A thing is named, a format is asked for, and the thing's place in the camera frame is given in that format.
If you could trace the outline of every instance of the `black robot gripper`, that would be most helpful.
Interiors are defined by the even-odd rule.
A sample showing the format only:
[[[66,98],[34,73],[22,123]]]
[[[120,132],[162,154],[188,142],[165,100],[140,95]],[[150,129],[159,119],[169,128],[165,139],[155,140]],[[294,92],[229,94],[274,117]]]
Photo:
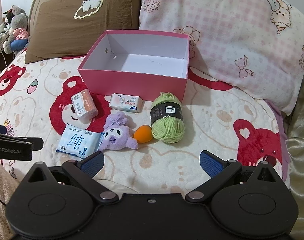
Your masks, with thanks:
[[[202,151],[200,165],[211,179],[185,199],[181,194],[119,199],[92,179],[103,165],[101,152],[59,167],[35,163],[6,207],[17,234],[12,240],[291,239],[298,207],[268,162],[242,166]]]

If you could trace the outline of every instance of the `brown pillow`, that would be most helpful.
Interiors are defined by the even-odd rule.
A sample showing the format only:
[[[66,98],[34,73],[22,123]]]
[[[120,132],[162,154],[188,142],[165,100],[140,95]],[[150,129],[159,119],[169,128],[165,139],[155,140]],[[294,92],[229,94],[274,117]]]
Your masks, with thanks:
[[[138,29],[140,7],[140,0],[44,2],[25,63],[84,55],[105,30]]]

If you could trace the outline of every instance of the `pink checkered pillow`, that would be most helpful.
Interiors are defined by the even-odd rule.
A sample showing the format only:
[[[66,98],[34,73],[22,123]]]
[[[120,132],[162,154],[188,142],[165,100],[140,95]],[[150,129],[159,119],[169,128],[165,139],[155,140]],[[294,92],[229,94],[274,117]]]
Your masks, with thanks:
[[[142,0],[140,29],[187,33],[190,66],[293,110],[304,15],[284,0]]]

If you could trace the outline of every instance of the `pink box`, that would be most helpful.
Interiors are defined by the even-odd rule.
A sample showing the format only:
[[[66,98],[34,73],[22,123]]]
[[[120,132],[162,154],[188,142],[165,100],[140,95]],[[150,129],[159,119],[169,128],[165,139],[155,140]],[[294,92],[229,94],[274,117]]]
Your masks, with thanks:
[[[93,94],[113,93],[154,101],[171,92],[182,101],[188,78],[189,37],[144,31],[105,31],[78,70]]]

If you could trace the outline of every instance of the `blue wet wipes package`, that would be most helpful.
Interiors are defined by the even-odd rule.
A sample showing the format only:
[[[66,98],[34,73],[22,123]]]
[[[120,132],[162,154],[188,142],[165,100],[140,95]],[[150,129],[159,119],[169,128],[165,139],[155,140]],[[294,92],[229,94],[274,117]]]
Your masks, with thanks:
[[[84,159],[98,150],[103,137],[104,133],[91,132],[67,124],[56,152]]]

